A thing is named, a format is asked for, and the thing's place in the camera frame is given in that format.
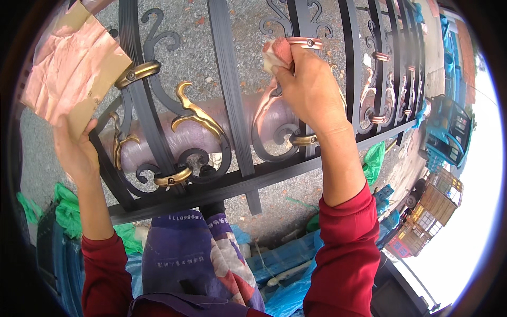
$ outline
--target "concrete ground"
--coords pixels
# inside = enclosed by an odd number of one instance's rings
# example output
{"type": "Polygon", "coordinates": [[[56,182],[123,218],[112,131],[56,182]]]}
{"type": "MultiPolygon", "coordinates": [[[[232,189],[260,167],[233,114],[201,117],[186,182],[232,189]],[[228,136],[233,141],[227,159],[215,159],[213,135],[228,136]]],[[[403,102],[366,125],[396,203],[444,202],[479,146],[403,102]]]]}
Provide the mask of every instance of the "concrete ground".
{"type": "MultiPolygon", "coordinates": [[[[324,42],[321,57],[338,66],[335,76],[339,85],[345,87],[346,76],[344,74],[340,75],[346,64],[338,4],[332,0],[321,0],[320,2],[322,4],[322,15],[319,20],[329,23],[334,31],[334,37],[328,40],[323,36],[323,29],[319,30],[319,37],[324,42]]],[[[286,4],[276,3],[287,14],[286,4]]],[[[263,43],[272,37],[259,32],[259,20],[265,16],[274,16],[275,13],[263,0],[249,2],[231,0],[228,1],[228,5],[231,10],[235,54],[238,61],[239,77],[242,82],[242,93],[252,94],[265,87],[270,79],[269,75],[262,71],[261,48],[263,43]]],[[[356,1],[356,5],[358,7],[368,6],[366,0],[356,1]]],[[[174,95],[176,84],[182,80],[190,80],[194,83],[192,88],[187,89],[187,96],[190,100],[199,101],[221,97],[222,91],[212,46],[206,1],[139,1],[138,14],[141,41],[148,35],[154,24],[154,18],[151,18],[148,23],[141,23],[140,17],[151,8],[160,8],[164,11],[164,20],[157,33],[173,30],[182,37],[181,46],[175,51],[168,52],[165,49],[166,45],[170,44],[169,39],[162,40],[155,47],[156,59],[162,63],[161,82],[168,95],[176,99],[174,95]]],[[[368,48],[363,39],[370,35],[367,28],[370,17],[365,11],[357,11],[357,16],[361,34],[361,56],[368,55],[373,51],[373,48],[368,48]]],[[[105,27],[117,29],[118,2],[113,2],[98,13],[96,17],[105,27]]],[[[384,27],[389,31],[390,26],[387,17],[384,17],[383,22],[384,27]]],[[[272,22],[271,27],[274,29],[273,36],[282,35],[281,26],[272,22]]],[[[431,59],[436,57],[427,53],[426,58],[426,64],[433,65],[431,59]]],[[[392,62],[388,65],[388,69],[391,68],[392,62]]],[[[432,88],[434,83],[438,83],[438,80],[428,83],[429,88],[432,88]]],[[[95,115],[99,116],[118,94],[119,91],[116,88],[111,88],[95,115]]],[[[155,103],[158,112],[166,111],[156,98],[155,103]]],[[[54,197],[53,188],[56,182],[64,182],[68,188],[75,192],[75,185],[66,178],[54,154],[52,131],[49,124],[34,115],[30,110],[25,110],[21,117],[21,134],[23,140],[21,189],[23,194],[33,199],[41,207],[46,208],[54,197]]],[[[419,138],[421,136],[417,134],[417,131],[409,131],[406,133],[401,149],[394,147],[386,154],[380,176],[372,186],[372,190],[375,186],[382,187],[383,184],[391,183],[396,189],[394,194],[396,200],[402,196],[406,189],[413,185],[419,178],[418,175],[424,166],[423,161],[416,156],[417,149],[414,147],[414,143],[419,138]]],[[[361,157],[365,153],[366,151],[362,151],[360,153],[361,157]]],[[[255,164],[261,163],[261,160],[254,153],[252,155],[255,164]]],[[[237,164],[233,161],[230,170],[235,169],[237,169],[237,164]]],[[[133,174],[129,174],[128,177],[140,189],[154,190],[153,185],[139,183],[133,174]]],[[[104,184],[103,187],[107,204],[118,203],[104,184]]],[[[317,205],[322,195],[322,171],[316,169],[284,182],[262,188],[259,193],[263,208],[261,215],[250,215],[244,195],[225,201],[227,215],[230,223],[238,224],[252,238],[258,238],[260,244],[270,245],[273,240],[279,241],[283,236],[294,230],[303,228],[308,219],[316,213],[315,209],[308,207],[308,205],[317,205]]]]}

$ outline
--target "wooden board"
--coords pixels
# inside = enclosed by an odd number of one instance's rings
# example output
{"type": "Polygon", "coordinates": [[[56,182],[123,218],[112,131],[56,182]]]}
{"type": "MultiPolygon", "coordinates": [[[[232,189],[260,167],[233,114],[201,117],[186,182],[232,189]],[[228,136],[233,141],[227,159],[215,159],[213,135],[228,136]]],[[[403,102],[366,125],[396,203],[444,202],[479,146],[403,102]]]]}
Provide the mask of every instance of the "wooden board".
{"type": "Polygon", "coordinates": [[[443,226],[447,224],[456,206],[433,185],[428,184],[419,204],[433,215],[443,226]]]}

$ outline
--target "red long-sleeve shirt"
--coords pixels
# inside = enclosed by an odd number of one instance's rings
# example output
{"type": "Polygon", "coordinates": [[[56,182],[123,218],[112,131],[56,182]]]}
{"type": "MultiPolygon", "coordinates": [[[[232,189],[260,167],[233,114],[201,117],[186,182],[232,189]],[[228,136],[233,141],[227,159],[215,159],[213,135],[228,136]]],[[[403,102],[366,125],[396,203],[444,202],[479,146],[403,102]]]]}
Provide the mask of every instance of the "red long-sleeve shirt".
{"type": "MultiPolygon", "coordinates": [[[[370,316],[373,278],[380,253],[375,246],[379,224],[375,199],[368,185],[351,200],[329,207],[321,199],[317,268],[303,302],[305,316],[370,316]]],[[[113,237],[93,241],[83,237],[86,280],[83,289],[85,316],[126,316],[132,298],[131,276],[125,271],[123,242],[113,237]]],[[[133,316],[183,316],[164,304],[142,301],[133,316]]],[[[248,317],[268,316],[248,310],[248,317]]]]}

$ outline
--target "copper ring collar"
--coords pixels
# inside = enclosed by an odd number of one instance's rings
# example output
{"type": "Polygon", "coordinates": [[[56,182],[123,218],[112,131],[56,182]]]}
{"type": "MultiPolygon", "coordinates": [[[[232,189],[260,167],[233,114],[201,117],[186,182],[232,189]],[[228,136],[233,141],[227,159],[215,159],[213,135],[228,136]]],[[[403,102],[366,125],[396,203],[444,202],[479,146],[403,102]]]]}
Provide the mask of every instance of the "copper ring collar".
{"type": "Polygon", "coordinates": [[[313,50],[322,50],[322,41],[314,38],[292,37],[286,38],[287,42],[291,45],[299,45],[302,48],[309,48],[313,50]]]}

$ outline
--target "black shoe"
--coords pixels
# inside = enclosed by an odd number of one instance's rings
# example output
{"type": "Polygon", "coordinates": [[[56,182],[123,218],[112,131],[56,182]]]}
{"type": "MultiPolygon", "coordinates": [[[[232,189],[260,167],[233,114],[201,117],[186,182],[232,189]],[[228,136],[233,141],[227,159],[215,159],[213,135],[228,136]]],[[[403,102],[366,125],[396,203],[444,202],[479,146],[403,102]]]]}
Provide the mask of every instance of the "black shoe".
{"type": "MultiPolygon", "coordinates": [[[[201,170],[199,171],[200,176],[210,176],[213,175],[214,173],[216,173],[216,169],[214,169],[213,166],[210,165],[203,165],[201,167],[201,170]]],[[[211,204],[199,206],[199,210],[201,211],[203,218],[206,220],[213,215],[225,212],[224,201],[222,200],[218,202],[213,202],[211,204]]]]}

